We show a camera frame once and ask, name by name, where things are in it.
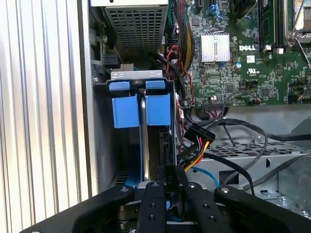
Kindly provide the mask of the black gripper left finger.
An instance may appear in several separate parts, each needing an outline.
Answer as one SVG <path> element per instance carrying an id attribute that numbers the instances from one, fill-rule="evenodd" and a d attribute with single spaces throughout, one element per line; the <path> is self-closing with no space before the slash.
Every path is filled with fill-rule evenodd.
<path id="1" fill-rule="evenodd" d="M 166 230 L 165 166 L 156 169 L 156 180 L 147 182 L 138 208 L 138 233 L 163 233 Z M 121 206 L 133 202 L 138 190 L 116 185 L 29 228 L 25 233 L 102 232 L 117 216 Z"/>

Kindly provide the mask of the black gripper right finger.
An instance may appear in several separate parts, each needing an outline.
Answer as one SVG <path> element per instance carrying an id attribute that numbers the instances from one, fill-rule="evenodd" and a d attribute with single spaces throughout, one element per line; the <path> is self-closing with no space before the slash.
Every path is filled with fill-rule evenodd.
<path id="1" fill-rule="evenodd" d="M 309 233 L 310 219 L 227 185 L 209 192 L 177 166 L 200 233 Z"/>

